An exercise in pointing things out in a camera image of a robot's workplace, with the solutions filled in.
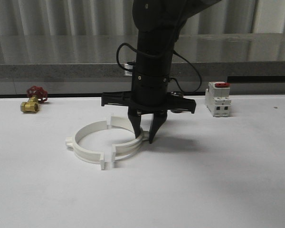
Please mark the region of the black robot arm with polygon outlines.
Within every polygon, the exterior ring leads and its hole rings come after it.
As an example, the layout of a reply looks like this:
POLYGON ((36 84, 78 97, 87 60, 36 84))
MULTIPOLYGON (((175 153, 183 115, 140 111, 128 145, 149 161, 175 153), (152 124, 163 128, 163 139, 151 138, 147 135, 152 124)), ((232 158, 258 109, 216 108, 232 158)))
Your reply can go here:
POLYGON ((152 114, 149 142, 167 119, 168 110, 195 112, 196 102, 168 93, 174 44, 188 18, 216 4, 215 0, 135 0, 133 21, 138 29, 136 62, 130 91, 103 93, 101 105, 128 107, 134 134, 141 116, 152 114))

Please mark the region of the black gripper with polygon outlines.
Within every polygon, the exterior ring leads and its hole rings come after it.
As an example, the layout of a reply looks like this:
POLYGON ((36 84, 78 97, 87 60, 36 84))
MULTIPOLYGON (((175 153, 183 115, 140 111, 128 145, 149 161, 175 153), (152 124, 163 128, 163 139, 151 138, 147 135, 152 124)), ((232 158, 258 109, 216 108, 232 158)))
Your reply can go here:
POLYGON ((168 83, 169 75, 149 76, 134 72, 131 90, 102 93, 101 106, 127 106, 135 138, 141 134, 141 116, 137 114, 137 110, 144 114, 154 113, 149 130, 149 143, 152 143, 167 119, 167 110, 195 113, 195 100, 168 93, 168 83))

